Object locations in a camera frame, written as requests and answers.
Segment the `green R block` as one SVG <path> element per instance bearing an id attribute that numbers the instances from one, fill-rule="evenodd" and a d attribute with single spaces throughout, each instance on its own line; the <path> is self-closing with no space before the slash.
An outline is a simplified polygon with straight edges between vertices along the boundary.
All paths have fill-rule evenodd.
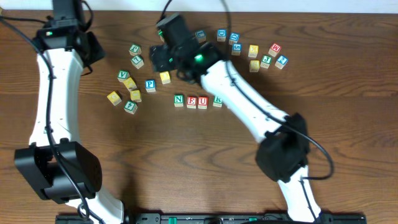
<path id="1" fill-rule="evenodd" d="M 222 105 L 223 105 L 222 99 L 220 97 L 218 97 L 218 96 L 214 96 L 214 98 L 213 98 L 213 106 L 221 108 Z"/>

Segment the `green N block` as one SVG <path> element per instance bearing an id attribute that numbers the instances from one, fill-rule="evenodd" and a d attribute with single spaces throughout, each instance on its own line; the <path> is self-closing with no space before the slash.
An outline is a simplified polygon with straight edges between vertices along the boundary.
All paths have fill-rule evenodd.
<path id="1" fill-rule="evenodd" d="M 184 96 L 183 95 L 174 95 L 174 106 L 175 107 L 183 107 L 184 106 Z"/>

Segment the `yellow C block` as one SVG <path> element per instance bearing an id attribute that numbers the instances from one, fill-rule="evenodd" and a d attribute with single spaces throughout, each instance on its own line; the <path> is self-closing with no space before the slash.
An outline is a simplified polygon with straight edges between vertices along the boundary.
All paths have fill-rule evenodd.
<path id="1" fill-rule="evenodd" d="M 142 101 L 141 92 L 139 90 L 131 91 L 130 98 L 131 98 L 131 101 L 133 101 L 133 102 L 141 102 Z"/>

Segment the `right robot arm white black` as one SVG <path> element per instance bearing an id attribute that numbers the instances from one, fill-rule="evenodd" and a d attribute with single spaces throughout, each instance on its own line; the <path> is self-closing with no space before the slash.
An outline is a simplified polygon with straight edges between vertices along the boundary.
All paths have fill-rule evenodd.
<path id="1" fill-rule="evenodd" d="M 257 166 L 278 183 L 291 220 L 320 221 L 321 209 L 309 183 L 309 141 L 301 115 L 290 116 L 263 98 L 212 43 L 185 45 L 178 50 L 155 45 L 149 55 L 156 72 L 184 72 L 182 80 L 198 82 L 248 128 L 259 143 Z"/>

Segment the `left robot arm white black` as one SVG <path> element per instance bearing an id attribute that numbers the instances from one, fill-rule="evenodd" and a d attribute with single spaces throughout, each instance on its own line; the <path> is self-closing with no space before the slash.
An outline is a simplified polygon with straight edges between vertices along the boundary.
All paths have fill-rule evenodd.
<path id="1" fill-rule="evenodd" d="M 15 151 L 18 171 L 42 200 L 75 207 L 90 223 L 129 223 L 122 201 L 102 185 L 99 159 L 81 145 L 78 87 L 84 68 L 105 52 L 92 32 L 42 28 L 33 39 L 40 72 L 34 130 Z"/>

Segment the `red U block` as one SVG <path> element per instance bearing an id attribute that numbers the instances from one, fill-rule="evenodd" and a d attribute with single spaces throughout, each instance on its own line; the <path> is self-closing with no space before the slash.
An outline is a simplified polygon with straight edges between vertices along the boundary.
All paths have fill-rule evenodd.
<path id="1" fill-rule="evenodd" d="M 208 97 L 207 96 L 200 96 L 198 97 L 198 109 L 207 109 L 208 107 Z"/>

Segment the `red E block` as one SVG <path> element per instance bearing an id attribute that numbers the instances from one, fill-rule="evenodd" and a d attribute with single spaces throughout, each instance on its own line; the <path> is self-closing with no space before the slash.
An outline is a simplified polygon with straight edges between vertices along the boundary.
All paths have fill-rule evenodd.
<path id="1" fill-rule="evenodd" d="M 190 108 L 190 109 L 197 108 L 197 97 L 194 97 L 194 96 L 187 97 L 187 108 Z"/>

